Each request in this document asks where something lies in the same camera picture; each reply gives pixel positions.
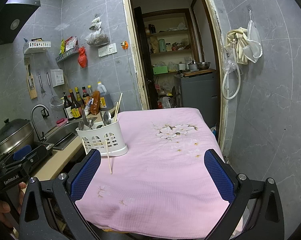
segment human hand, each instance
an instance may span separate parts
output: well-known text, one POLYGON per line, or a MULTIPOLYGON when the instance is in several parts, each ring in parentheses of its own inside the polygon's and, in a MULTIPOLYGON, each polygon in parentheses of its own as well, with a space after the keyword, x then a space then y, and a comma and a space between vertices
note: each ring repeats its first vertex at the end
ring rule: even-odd
MULTIPOLYGON (((19 205, 17 211, 20 214, 21 205, 23 204, 23 199, 24 199, 24 192, 22 191, 22 189, 26 188, 26 183, 21 182, 18 184, 18 186, 19 186, 19 204, 20 205, 19 205)), ((8 203, 0 200, 0 221, 7 227, 12 228, 13 227, 12 224, 7 220, 7 218, 4 215, 9 212, 10 212, 10 206, 8 205, 8 203)))

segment pink tablecloth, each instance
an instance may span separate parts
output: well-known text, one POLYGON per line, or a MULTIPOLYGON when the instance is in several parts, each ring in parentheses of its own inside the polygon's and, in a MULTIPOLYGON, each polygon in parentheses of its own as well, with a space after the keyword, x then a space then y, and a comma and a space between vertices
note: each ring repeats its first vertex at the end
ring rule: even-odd
POLYGON ((99 228, 162 238, 205 237, 228 206, 204 166, 220 148, 193 108, 118 114, 128 153, 102 158, 76 205, 99 228))

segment range hood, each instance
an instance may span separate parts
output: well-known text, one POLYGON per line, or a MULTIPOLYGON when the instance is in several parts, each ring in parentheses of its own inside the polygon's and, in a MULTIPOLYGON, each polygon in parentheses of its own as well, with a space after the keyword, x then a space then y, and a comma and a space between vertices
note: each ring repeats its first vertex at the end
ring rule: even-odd
POLYGON ((12 43, 40 7, 40 0, 8 0, 0 12, 0 45, 12 43))

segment bottle label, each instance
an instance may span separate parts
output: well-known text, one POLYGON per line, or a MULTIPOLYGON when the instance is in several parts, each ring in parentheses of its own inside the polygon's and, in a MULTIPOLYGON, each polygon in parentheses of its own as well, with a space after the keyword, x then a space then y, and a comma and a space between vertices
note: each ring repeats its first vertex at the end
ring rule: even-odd
POLYGON ((74 116, 75 118, 80 117, 80 113, 79 113, 78 108, 72 109, 71 112, 73 113, 73 116, 74 116))
POLYGON ((105 98, 100 98, 100 108, 106 108, 105 98))
POLYGON ((89 98, 89 97, 85 97, 85 98, 83 98, 83 99, 84 99, 85 105, 87 105, 88 102, 89 102, 89 100, 90 100, 90 98, 89 98))
POLYGON ((71 111, 71 106, 70 107, 67 107, 65 110, 66 110, 66 114, 67 114, 67 118, 68 119, 71 119, 71 118, 73 118, 74 116, 73 116, 73 113, 72 113, 72 111, 71 111))

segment peeling paint door frame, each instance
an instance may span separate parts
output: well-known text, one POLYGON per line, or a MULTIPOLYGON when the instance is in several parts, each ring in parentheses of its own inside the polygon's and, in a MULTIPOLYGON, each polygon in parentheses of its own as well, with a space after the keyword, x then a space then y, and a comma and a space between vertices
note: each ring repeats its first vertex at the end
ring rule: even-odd
MULTIPOLYGON (((208 13, 213 23, 212 27, 213 27, 213 34, 215 37, 215 41, 217 44, 218 62, 219 65, 222 66, 223 59, 224 59, 224 55, 223 55, 224 41, 221 35, 221 28, 218 19, 217 8, 215 6, 214 0, 204 0, 203 3, 204 2, 207 5, 208 13)), ((123 0, 123 3, 124 3, 124 11, 126 17, 126 25, 128 30, 128 36, 129 36, 129 43, 132 48, 132 59, 135 66, 135 74, 136 74, 136 79, 138 84, 141 106, 143 110, 147 110, 149 109, 148 100, 147 100, 147 91, 146 91, 144 73, 141 65, 141 58, 140 58, 140 53, 139 53, 139 48, 137 43, 137 34, 136 34, 135 24, 133 20, 132 7, 131 7, 130 0, 123 0)), ((221 86, 222 77, 223 77, 222 68, 220 68, 219 71, 220 71, 219 77, 220 77, 220 86, 221 86)), ((225 141, 227 102, 222 95, 220 95, 220 98, 221 98, 220 128, 219 128, 218 143, 220 149, 223 150, 224 141, 225 141)))

